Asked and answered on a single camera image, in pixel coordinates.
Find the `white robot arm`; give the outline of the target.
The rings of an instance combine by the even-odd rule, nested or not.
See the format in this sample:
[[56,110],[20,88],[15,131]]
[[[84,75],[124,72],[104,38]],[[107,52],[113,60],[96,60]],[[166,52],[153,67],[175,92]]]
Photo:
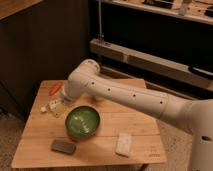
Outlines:
[[75,103],[83,94],[105,98],[143,112],[193,136],[188,171],[213,171],[213,99],[188,100],[139,88],[100,75],[100,65],[82,61],[62,86],[61,98]]

